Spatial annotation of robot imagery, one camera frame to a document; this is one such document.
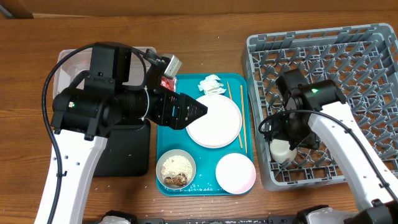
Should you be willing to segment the white cup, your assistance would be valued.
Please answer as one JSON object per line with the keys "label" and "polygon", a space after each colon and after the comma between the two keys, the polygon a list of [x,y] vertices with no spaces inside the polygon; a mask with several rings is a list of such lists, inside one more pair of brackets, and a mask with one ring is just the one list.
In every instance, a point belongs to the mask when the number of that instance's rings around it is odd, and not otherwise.
{"label": "white cup", "polygon": [[290,144],[285,140],[274,139],[269,144],[269,147],[273,160],[279,164],[292,162],[297,155],[297,150],[290,150]]}

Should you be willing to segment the large white plate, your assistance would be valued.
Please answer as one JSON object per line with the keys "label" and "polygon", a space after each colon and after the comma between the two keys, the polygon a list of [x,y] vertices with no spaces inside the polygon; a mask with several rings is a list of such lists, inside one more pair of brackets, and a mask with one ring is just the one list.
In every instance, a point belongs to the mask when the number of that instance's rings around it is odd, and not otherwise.
{"label": "large white plate", "polygon": [[207,114],[186,128],[191,139],[200,146],[216,149],[232,143],[241,131],[240,109],[223,95],[204,95],[197,101],[208,107]]}

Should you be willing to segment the wooden chopstick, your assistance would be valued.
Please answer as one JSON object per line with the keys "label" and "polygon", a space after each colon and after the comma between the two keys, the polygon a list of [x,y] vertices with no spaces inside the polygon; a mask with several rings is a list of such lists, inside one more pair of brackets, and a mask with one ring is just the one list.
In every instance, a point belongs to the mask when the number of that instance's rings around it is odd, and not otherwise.
{"label": "wooden chopstick", "polygon": [[240,85],[240,96],[241,96],[241,109],[242,109],[242,120],[243,120],[244,149],[245,149],[245,153],[247,155],[248,142],[247,142],[247,134],[246,134],[246,116],[245,116],[244,94],[243,94],[243,86],[242,85]]}
{"label": "wooden chopstick", "polygon": [[[232,93],[231,93],[231,88],[230,88],[229,82],[227,82],[227,88],[228,88],[229,98],[230,98],[230,100],[233,101],[233,96],[232,96]],[[240,148],[243,149],[243,142],[242,142],[242,139],[241,139],[240,131],[239,131],[239,134],[238,134],[238,139],[239,139]]]}

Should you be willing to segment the pink white bowl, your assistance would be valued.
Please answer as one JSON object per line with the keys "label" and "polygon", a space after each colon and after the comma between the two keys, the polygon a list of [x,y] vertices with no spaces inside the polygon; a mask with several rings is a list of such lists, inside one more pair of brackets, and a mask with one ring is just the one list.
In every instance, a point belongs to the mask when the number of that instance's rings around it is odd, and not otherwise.
{"label": "pink white bowl", "polygon": [[217,163],[215,175],[219,186],[227,193],[235,195],[250,191],[256,181],[254,163],[239,153],[223,156]]}

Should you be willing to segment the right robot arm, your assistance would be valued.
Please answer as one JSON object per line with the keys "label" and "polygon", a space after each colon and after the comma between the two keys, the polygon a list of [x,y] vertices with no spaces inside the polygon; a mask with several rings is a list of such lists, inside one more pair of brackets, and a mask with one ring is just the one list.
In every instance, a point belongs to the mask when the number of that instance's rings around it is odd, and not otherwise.
{"label": "right robot arm", "polygon": [[258,131],[274,149],[314,148],[320,139],[342,171],[358,214],[343,223],[397,223],[397,178],[357,125],[346,97],[332,80],[309,83],[298,69],[275,81],[284,110],[265,118]]}

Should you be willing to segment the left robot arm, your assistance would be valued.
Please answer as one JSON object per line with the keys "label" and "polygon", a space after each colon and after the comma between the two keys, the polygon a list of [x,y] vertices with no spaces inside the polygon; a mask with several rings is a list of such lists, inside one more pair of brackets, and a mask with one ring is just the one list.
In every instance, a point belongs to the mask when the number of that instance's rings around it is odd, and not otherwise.
{"label": "left robot arm", "polygon": [[148,121],[186,128],[208,109],[162,86],[180,60],[117,42],[89,44],[91,62],[59,93],[44,125],[53,153],[36,223],[81,223],[88,192],[108,139],[131,134]]}

